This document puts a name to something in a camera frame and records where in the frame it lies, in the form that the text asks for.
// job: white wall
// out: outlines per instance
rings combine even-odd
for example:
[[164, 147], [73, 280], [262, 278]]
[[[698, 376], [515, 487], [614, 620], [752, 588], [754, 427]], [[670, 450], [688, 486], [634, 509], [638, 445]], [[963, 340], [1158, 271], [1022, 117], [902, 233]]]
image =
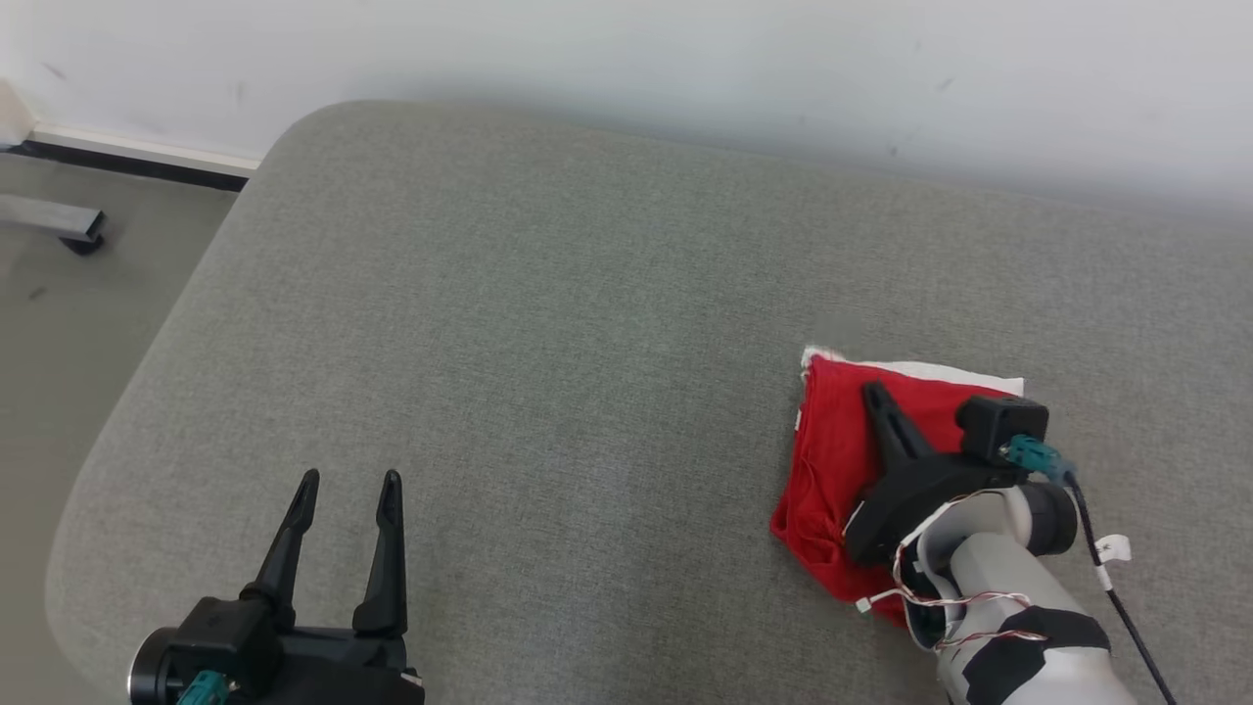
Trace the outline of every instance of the white wall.
[[261, 157], [365, 96], [1253, 219], [1242, 0], [0, 0], [46, 121]]

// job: folded cloth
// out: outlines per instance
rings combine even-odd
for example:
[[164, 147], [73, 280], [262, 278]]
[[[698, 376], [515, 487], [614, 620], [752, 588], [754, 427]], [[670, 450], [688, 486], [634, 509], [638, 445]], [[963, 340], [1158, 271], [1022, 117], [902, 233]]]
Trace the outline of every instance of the folded cloth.
[[[771, 531], [831, 595], [856, 602], [893, 587], [886, 566], [858, 566], [843, 546], [845, 525], [880, 473], [862, 386], [882, 382], [936, 452], [952, 453], [961, 446], [957, 408], [976, 394], [1020, 397], [1022, 381], [927, 363], [850, 363], [814, 347], [806, 348], [803, 369], [792, 473]], [[880, 600], [875, 611], [905, 626], [898, 597]]]

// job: metal leg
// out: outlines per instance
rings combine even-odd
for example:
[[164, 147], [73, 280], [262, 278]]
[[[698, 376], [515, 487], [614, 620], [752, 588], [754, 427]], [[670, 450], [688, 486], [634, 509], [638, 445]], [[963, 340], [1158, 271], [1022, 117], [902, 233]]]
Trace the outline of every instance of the metal leg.
[[51, 234], [80, 255], [88, 255], [104, 244], [104, 212], [79, 208], [21, 195], [0, 193], [0, 227], [34, 228]]

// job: gray fabric surface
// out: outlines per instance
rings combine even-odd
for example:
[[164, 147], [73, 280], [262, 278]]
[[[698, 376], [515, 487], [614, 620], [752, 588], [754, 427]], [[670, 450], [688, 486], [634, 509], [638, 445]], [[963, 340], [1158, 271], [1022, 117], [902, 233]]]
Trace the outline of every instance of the gray fabric surface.
[[[347, 624], [406, 482], [430, 701], [942, 702], [932, 659], [768, 532], [804, 343], [1025, 376], [1182, 701], [1248, 696], [1253, 238], [490, 113], [292, 128], [83, 470], [70, 659], [251, 580], [323, 472], [298, 620]], [[1081, 551], [1050, 567], [1154, 690]]]

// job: teal connector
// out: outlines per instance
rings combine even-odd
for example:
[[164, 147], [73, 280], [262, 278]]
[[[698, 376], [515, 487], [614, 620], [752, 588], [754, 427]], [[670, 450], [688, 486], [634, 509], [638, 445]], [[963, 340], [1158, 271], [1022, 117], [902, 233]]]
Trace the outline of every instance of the teal connector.
[[200, 671], [178, 699], [178, 705], [224, 705], [231, 696], [227, 677], [217, 671]]
[[1075, 465], [1063, 458], [1056, 448], [1030, 436], [1015, 436], [1001, 455], [1020, 468], [1044, 475], [1053, 485], [1065, 487], [1066, 473], [1078, 475]]

